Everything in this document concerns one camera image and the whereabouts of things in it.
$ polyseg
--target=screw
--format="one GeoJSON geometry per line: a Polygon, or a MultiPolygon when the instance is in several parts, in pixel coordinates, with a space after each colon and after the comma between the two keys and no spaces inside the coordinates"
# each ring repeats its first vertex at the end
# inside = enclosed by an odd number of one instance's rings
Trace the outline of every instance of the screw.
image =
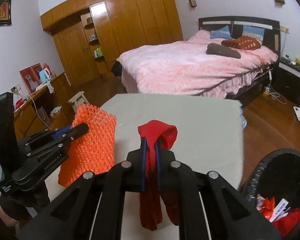
{"type": "Polygon", "coordinates": [[[93,172],[92,171],[86,171],[84,174],[83,174],[83,177],[85,179],[91,179],[93,177],[93,172]]]}
{"type": "Polygon", "coordinates": [[[121,166],[124,167],[124,168],[130,168],[131,165],[132,165],[132,163],[129,162],[129,161],[124,161],[124,162],[121,163],[121,166]]]}
{"type": "Polygon", "coordinates": [[[219,174],[216,171],[210,171],[209,177],[212,179],[216,179],[217,177],[219,177],[219,174]]]}
{"type": "Polygon", "coordinates": [[[181,163],[178,161],[173,161],[170,163],[172,168],[179,168],[181,166],[181,163]]]}

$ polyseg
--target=orange knitted cloth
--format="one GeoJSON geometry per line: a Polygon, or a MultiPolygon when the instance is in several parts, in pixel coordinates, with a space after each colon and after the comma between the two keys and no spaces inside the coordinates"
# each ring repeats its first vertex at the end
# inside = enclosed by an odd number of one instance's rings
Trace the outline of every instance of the orange knitted cloth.
{"type": "Polygon", "coordinates": [[[100,174],[114,165],[114,115],[92,105],[82,104],[77,109],[72,127],[85,122],[89,130],[71,143],[69,158],[62,163],[58,183],[68,187],[85,171],[100,174]]]}

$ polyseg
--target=nightstand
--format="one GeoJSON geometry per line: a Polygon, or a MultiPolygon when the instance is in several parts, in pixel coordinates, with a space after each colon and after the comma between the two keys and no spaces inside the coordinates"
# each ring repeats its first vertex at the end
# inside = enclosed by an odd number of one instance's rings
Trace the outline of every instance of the nightstand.
{"type": "Polygon", "coordinates": [[[296,105],[300,104],[300,68],[280,60],[274,89],[296,105]]]}

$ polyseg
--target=black basket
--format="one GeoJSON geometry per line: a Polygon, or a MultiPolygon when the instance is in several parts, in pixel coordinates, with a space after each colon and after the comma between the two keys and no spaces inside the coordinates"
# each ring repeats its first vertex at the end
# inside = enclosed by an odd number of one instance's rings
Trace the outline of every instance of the black basket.
{"type": "MultiPolygon", "coordinates": [[[[242,186],[241,193],[254,206],[257,205],[257,194],[260,194],[264,198],[274,196],[276,205],[285,198],[292,209],[300,211],[300,152],[280,149],[268,154],[242,186]]],[[[300,239],[300,220],[284,239],[300,239]]]]}

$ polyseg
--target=wooden wardrobe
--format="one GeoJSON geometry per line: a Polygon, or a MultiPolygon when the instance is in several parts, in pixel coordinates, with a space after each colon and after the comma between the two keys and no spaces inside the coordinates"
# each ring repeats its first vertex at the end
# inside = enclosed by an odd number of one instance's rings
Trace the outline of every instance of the wooden wardrobe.
{"type": "Polygon", "coordinates": [[[183,40],[174,0],[68,0],[41,20],[74,86],[110,76],[114,62],[127,50],[183,40]],[[98,39],[91,42],[93,33],[98,39]],[[98,47],[103,56],[95,58],[98,47]]]}

